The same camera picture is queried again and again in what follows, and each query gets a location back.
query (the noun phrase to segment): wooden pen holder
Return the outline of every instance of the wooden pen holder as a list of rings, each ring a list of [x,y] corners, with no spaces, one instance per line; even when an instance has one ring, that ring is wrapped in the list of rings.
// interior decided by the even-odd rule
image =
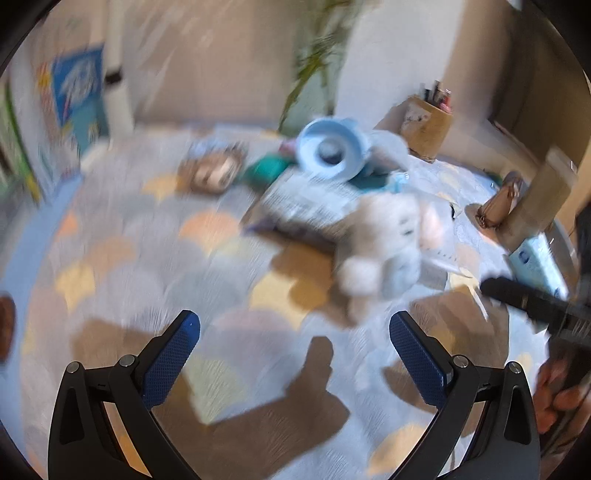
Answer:
[[[453,122],[453,115],[417,96],[409,98],[407,113],[400,134],[417,157],[435,161]]]

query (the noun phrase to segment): plush toy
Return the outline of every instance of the plush toy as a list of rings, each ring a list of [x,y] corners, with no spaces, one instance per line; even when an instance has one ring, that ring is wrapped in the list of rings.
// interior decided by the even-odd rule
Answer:
[[[385,313],[418,281],[421,249],[442,244],[443,226],[429,203],[407,193],[364,195],[347,221],[350,255],[336,277],[350,297],[349,318],[360,323]]]

